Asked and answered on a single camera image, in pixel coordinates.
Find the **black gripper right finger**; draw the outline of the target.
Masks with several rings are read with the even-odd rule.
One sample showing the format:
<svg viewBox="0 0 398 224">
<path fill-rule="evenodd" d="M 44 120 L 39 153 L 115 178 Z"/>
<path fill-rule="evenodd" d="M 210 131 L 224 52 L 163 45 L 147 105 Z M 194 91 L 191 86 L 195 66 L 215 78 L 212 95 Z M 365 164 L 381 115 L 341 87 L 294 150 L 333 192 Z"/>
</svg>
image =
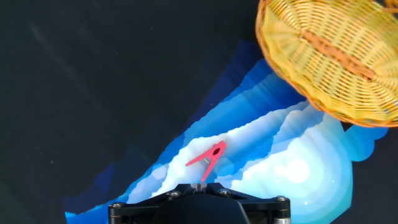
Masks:
<svg viewBox="0 0 398 224">
<path fill-rule="evenodd" d="M 238 201 L 251 223 L 292 223 L 290 199 L 283 195 L 263 199 L 227 189 L 220 183 L 198 184 L 198 192 Z"/>
</svg>

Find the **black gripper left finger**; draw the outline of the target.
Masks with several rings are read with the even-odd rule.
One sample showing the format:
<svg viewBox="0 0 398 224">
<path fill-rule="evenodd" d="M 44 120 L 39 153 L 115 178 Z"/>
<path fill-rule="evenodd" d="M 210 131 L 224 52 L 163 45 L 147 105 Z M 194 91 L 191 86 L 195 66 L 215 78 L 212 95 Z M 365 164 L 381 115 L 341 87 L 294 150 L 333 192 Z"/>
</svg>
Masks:
<svg viewBox="0 0 398 224">
<path fill-rule="evenodd" d="M 115 202 L 108 205 L 109 224 L 151 224 L 157 210 L 165 202 L 194 195 L 199 184 L 178 184 L 166 193 L 149 198 L 139 203 Z"/>
</svg>

